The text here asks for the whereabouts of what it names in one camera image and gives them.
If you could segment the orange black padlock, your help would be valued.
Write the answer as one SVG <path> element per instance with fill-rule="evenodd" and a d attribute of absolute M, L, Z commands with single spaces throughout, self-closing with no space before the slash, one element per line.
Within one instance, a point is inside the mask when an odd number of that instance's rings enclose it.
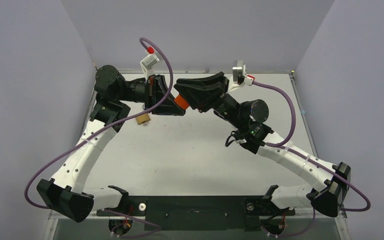
<path fill-rule="evenodd" d="M 190 104 L 181 95 L 178 95 L 174 99 L 174 103 L 183 110 L 186 110 L 190 107 Z"/>

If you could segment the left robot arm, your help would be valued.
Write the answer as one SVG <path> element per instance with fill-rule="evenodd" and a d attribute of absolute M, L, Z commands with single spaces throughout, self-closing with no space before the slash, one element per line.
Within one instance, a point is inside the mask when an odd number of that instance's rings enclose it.
<path fill-rule="evenodd" d="M 80 223 L 93 211 L 111 209 L 123 215 L 129 209 L 129 193 L 109 185 L 86 190 L 87 178 L 107 144 L 121 130 L 131 108 L 126 102 L 143 103 L 145 110 L 162 116 L 183 116 L 186 111 L 169 93 L 163 75 L 152 74 L 125 80 L 112 65 L 100 67 L 95 74 L 95 105 L 79 139 L 60 169 L 49 180 L 42 179 L 36 189 L 51 210 Z"/>

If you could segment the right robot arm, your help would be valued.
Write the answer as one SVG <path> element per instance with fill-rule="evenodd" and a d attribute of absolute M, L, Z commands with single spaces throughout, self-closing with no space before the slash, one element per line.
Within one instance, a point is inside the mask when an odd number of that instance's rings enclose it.
<path fill-rule="evenodd" d="M 251 75 L 225 77 L 223 72 L 204 78 L 180 78 L 174 84 L 178 92 L 175 102 L 184 108 L 214 114 L 233 126 L 226 145 L 239 144 L 249 152 L 270 159 L 304 180 L 303 185 L 282 187 L 272 185 L 262 198 L 262 207 L 274 214 L 290 208 L 313 208 L 335 218 L 348 193 L 351 168 L 341 162 L 334 164 L 313 156 L 292 143 L 296 127 L 296 112 L 287 97 L 291 127 L 281 137 L 266 125 L 268 105 L 261 99 L 238 102 L 231 92 L 256 85 Z"/>

